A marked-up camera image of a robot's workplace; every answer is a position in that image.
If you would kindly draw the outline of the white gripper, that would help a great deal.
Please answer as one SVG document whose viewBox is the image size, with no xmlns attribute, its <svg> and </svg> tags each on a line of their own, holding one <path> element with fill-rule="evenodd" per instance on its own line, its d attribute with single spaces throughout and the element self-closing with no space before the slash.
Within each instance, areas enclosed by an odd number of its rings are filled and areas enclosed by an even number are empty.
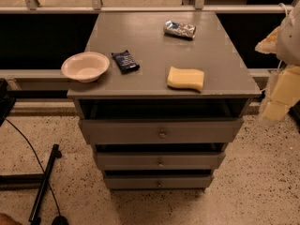
<svg viewBox="0 0 300 225">
<path fill-rule="evenodd" d="M 276 53 L 278 29 L 275 28 L 266 38 L 260 41 L 255 51 L 258 53 Z M 276 86 L 271 94 L 272 101 L 264 101 L 259 109 L 258 121 L 262 126 L 271 127 L 280 122 L 300 100 L 300 67 L 287 66 L 277 79 Z"/>
</svg>

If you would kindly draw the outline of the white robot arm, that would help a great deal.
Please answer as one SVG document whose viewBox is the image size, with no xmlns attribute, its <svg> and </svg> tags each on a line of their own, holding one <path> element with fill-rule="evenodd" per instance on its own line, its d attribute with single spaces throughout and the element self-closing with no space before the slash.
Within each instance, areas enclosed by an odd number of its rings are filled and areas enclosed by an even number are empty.
<svg viewBox="0 0 300 225">
<path fill-rule="evenodd" d="M 255 47 L 259 53 L 274 53 L 279 63 L 286 65 L 284 69 L 278 67 L 268 79 L 259 109 L 259 121 L 265 126 L 281 121 L 300 101 L 300 4 L 290 12 L 284 4 L 280 6 L 285 10 L 285 18 Z"/>
</svg>

